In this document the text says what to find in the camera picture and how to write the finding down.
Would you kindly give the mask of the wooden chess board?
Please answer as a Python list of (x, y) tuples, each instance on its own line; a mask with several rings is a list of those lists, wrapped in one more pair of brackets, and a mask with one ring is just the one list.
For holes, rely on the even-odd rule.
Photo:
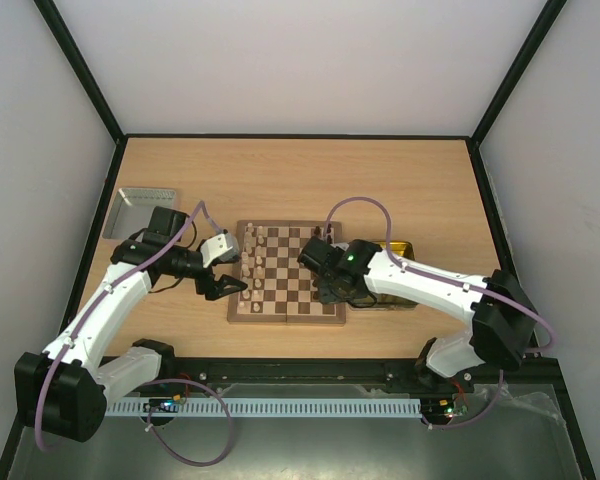
[(236, 237), (241, 247), (232, 275), (247, 288), (229, 297), (232, 324), (342, 326), (346, 307), (324, 304), (314, 275), (298, 262), (313, 236), (322, 234), (317, 221), (240, 220)]

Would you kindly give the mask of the gold green metal tin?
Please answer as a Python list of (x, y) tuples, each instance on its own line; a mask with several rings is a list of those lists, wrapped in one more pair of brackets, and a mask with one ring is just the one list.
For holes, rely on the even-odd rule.
[(352, 310), (398, 311), (413, 310), (418, 303), (408, 296), (401, 273), (386, 254), (386, 248), (398, 256), (400, 260), (414, 260), (414, 250), (407, 241), (367, 241), (374, 247), (381, 248), (380, 259), (373, 260), (370, 268), (368, 292), (364, 297), (355, 298), (349, 302)]

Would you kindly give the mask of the silver metal tin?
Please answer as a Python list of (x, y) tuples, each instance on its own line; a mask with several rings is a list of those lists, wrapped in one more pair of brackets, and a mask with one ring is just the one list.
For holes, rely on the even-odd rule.
[(177, 194), (173, 189), (121, 187), (116, 190), (104, 223), (102, 237), (123, 240), (148, 226), (155, 207), (173, 208)]

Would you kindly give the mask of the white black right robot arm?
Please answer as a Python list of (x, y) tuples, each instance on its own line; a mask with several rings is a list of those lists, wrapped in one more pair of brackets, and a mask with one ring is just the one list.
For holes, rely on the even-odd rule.
[(433, 338), (421, 351), (416, 379), (430, 392), (483, 364), (518, 370), (538, 323), (529, 297), (506, 271), (464, 275), (397, 257), (366, 240), (330, 244), (316, 236), (302, 248), (298, 262), (314, 275), (323, 303), (354, 305), (388, 295), (461, 321), (461, 332)]

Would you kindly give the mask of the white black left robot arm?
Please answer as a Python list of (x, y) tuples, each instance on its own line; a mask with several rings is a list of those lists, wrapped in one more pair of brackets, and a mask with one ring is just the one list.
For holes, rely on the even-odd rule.
[(213, 268), (239, 260), (236, 237), (215, 227), (198, 248), (180, 240), (195, 217), (154, 208), (147, 227), (113, 251), (97, 289), (75, 318), (41, 353), (24, 353), (14, 367), (20, 421), (33, 428), (38, 447), (51, 433), (78, 442), (99, 429), (107, 408), (169, 370), (171, 346), (141, 340), (111, 362), (102, 361), (111, 341), (134, 307), (163, 276), (191, 279), (208, 301), (241, 292), (246, 284)]

